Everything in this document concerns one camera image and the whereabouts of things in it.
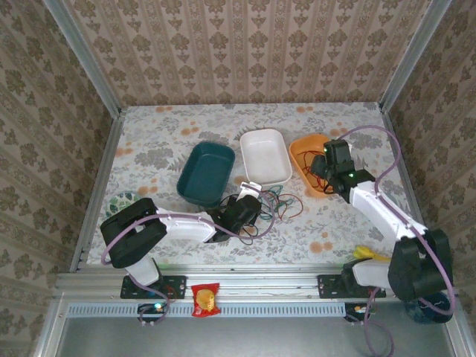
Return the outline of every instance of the table surface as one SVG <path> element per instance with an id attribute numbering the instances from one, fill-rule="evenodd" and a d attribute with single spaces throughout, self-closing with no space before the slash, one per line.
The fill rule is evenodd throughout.
<path id="1" fill-rule="evenodd" d="M 330 138 L 356 126 L 384 126 L 376 103 L 287 103 L 200 106 L 136 106 L 126 112 L 112 170 L 96 224 L 87 263 L 100 264 L 106 247 L 100 224 L 106 219 L 109 200 L 119 193 L 134 191 L 150 197 L 167 210 L 198 212 L 176 191 L 176 183 L 192 148 L 201 141 L 228 145 L 236 153 L 234 167 L 224 197 L 239 192 L 246 180 L 239 148 L 240 137 L 251 130 L 272 128 L 284 137 L 286 146 L 312 133 Z M 356 167 L 365 167 L 377 176 L 393 162 L 393 153 L 383 132 L 365 130 L 347 137 L 353 144 Z M 402 209 L 409 212 L 408 200 L 398 170 L 383 179 L 382 189 Z M 368 219 L 338 196 L 311 197 L 293 167 L 283 193 L 303 201 L 304 211 L 294 204 L 271 232 L 246 246 L 238 239 L 218 244 L 164 239 L 149 253 L 159 264 L 304 264 L 345 263 L 352 259 L 356 245 L 367 245 L 382 254 L 391 254 L 393 242 L 384 239 Z M 268 222 L 257 220 L 260 231 Z"/>

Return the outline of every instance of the red wire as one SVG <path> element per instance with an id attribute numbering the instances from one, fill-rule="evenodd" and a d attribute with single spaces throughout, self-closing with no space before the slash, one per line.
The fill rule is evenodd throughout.
<path id="1" fill-rule="evenodd" d="M 324 153 L 321 152 L 321 151 L 316 151 L 316 150 L 308 150 L 308 151 L 303 151 L 303 152 L 298 154 L 298 155 L 304 155 L 304 157 L 303 157 L 303 159 L 304 159 L 304 168 L 303 168 L 304 175 L 305 176 L 308 176 L 308 175 L 312 176 L 316 180 L 316 182 L 318 183 L 317 186 L 312 186 L 311 185 L 311 187 L 312 188 L 324 189 L 324 186 L 325 186 L 324 183 L 323 183 L 324 180 L 321 177 L 311 173 L 311 167 L 306 163 L 307 154 L 311 154 L 311 155 L 316 156 L 316 155 L 324 155 Z"/>

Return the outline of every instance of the black mounting bracket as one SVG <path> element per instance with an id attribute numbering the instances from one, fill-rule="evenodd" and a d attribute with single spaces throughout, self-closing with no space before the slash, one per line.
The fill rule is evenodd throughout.
<path id="1" fill-rule="evenodd" d="M 184 275 L 162 276 L 161 280 L 150 284 L 148 287 L 158 290 L 171 300 L 185 299 L 185 291 L 187 289 L 187 277 Z M 138 300 L 157 300 L 160 296 L 153 292 L 148 292 L 136 286 L 130 277 L 125 276 L 122 280 L 120 288 L 121 299 L 138 299 Z"/>

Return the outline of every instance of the patterned wallpaper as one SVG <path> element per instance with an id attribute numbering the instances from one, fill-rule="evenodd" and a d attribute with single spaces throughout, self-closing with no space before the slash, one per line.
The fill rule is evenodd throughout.
<path id="1" fill-rule="evenodd" d="M 0 1 L 0 356 L 28 356 L 111 118 L 41 1 Z"/>
<path id="2" fill-rule="evenodd" d="M 63 0 L 123 106 L 378 101 L 429 0 Z"/>
<path id="3" fill-rule="evenodd" d="M 476 3 L 454 0 L 390 117 L 425 221 L 450 237 L 476 327 Z"/>

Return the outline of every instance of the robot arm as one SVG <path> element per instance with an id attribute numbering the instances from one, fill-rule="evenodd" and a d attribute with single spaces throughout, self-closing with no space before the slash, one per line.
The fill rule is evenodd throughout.
<path id="1" fill-rule="evenodd" d="M 338 193 L 360 210 L 386 239 L 396 241 L 389 263 L 363 260 L 353 264 L 353 282 L 360 286 L 391 289 L 403 301 L 445 289 L 441 273 L 416 238 L 414 230 L 430 245 L 452 281 L 448 237 L 441 230 L 428 230 L 384 193 L 377 193 L 375 178 L 366 170 L 355 169 L 346 141 L 329 141 L 324 144 L 324 152 L 325 156 L 315 156 L 312 173 L 326 179 L 333 193 Z"/>
<path id="2" fill-rule="evenodd" d="M 163 239 L 188 239 L 203 243 L 223 242 L 230 236 L 215 229 L 209 223 L 238 234 L 243 225 L 252 221 L 261 211 L 257 199 L 261 186 L 242 184 L 242 191 L 236 199 L 228 200 L 226 208 L 200 213 L 176 213 L 157 208 L 148 198 L 140 199 L 119 213 L 110 217 L 100 226 L 107 246 L 122 234 L 131 224 L 148 216 L 164 216 L 159 219 L 150 217 L 142 225 L 127 232 L 113 243 L 109 250 L 110 263 L 115 268 L 124 268 L 141 285 L 148 286 L 161 279 L 160 270 L 148 252 Z"/>

